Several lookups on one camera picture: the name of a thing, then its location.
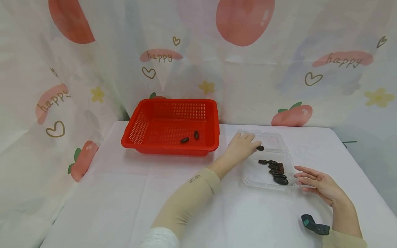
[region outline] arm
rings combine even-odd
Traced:
[[[189,219],[220,190],[220,180],[261,144],[260,141],[252,142],[254,137],[253,134],[237,133],[222,156],[180,186],[161,208],[141,247],[178,247]]]
[[[334,204],[332,229],[357,238],[362,238],[356,208],[350,199]]]
[[[295,174],[299,183],[313,187],[302,190],[317,194],[333,210],[332,230],[323,238],[324,248],[367,247],[362,239],[356,209],[338,184],[322,172],[301,166],[295,166],[295,169],[302,171]]]

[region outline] person's left hand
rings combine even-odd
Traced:
[[[254,138],[255,135],[252,133],[236,133],[222,157],[232,165],[241,163],[256,152],[256,148],[262,144],[259,140],[252,142]]]

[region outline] printed fabric backdrop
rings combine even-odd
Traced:
[[[226,124],[330,127],[397,214],[396,1],[1,4],[4,247],[40,246],[145,98],[214,99]]]

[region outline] red plastic basket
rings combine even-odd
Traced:
[[[194,138],[195,130],[199,139]],[[189,137],[187,143],[181,139]],[[207,99],[145,99],[139,102],[121,144],[140,153],[205,156],[219,146],[216,102]]]

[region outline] white tablecloth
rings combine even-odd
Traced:
[[[350,196],[369,247],[397,244],[397,218],[331,129],[221,125],[218,150],[181,158],[123,148],[126,125],[114,123],[43,248],[138,247],[167,198],[223,153],[239,128],[279,133],[295,165],[328,173]],[[181,247],[319,248],[321,238],[302,225],[305,213],[317,223],[332,223],[331,209],[317,196],[248,187],[236,167],[223,179],[221,193],[189,223]]]

